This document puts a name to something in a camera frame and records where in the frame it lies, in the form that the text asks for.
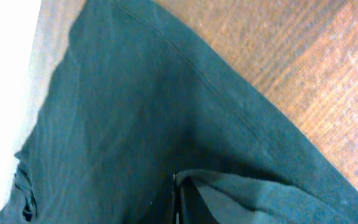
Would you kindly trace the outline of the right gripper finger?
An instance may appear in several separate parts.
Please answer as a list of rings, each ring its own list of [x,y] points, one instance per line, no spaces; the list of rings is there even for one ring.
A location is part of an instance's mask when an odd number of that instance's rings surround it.
[[[188,224],[188,181],[185,173],[173,176],[171,224]]]

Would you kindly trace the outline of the dark green t-shirt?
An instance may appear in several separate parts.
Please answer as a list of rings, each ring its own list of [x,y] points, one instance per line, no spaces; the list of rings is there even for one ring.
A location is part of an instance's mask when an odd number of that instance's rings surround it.
[[[358,191],[152,1],[86,1],[0,223],[358,223]]]

